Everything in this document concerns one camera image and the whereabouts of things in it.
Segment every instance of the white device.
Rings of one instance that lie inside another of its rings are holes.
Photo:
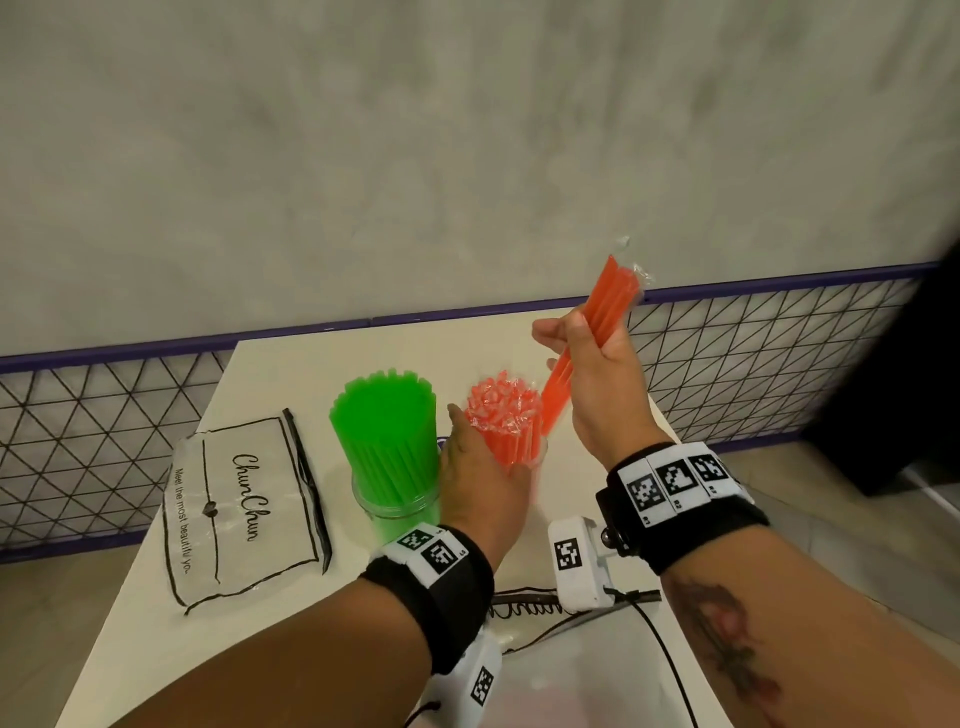
[[[430,678],[420,704],[437,701],[440,709],[420,717],[437,728],[477,728],[502,663],[500,644],[482,628],[450,674]]]
[[[585,612],[613,606],[607,564],[597,556],[591,533],[596,523],[582,516],[553,521],[547,537],[553,551],[557,598],[567,612]]]

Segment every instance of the qr code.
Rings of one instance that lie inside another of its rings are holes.
[[[426,563],[433,567],[436,573],[444,573],[457,563],[457,556],[443,541],[436,541],[422,552]]]
[[[660,482],[671,496],[700,485],[683,460],[657,468],[657,475],[660,476]]]
[[[560,571],[576,569],[584,564],[583,559],[580,558],[580,548],[577,546],[576,539],[558,541],[553,545],[553,551],[557,556],[557,569]]]
[[[473,690],[470,691],[470,697],[477,701],[479,705],[487,702],[487,695],[490,694],[490,688],[493,685],[493,673],[485,667],[480,667],[480,674],[477,675],[476,682],[473,683]]]
[[[688,459],[701,480],[725,480],[729,477],[713,455],[691,455]]]
[[[429,533],[424,533],[419,528],[414,528],[403,538],[397,539],[396,542],[401,546],[406,546],[411,551],[416,551],[418,548],[429,542],[432,538],[433,536],[431,536]]]
[[[627,490],[636,503],[638,511],[645,511],[647,508],[653,508],[666,500],[660,486],[657,485],[657,479],[652,475],[645,475],[640,480],[627,483]]]

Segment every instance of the concrete wall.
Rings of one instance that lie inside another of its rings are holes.
[[[0,354],[929,259],[954,0],[5,0]]]

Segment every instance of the person's right arm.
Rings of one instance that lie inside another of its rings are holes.
[[[607,470],[670,438],[625,327],[599,349],[583,316],[534,323],[573,360],[573,423]],[[688,553],[662,585],[736,728],[939,726],[960,716],[960,669],[769,528]]]

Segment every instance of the wire mesh panel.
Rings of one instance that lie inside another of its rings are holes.
[[[0,548],[147,528],[229,356],[0,375]]]
[[[640,305],[650,395],[683,440],[795,432],[909,300],[886,280]]]

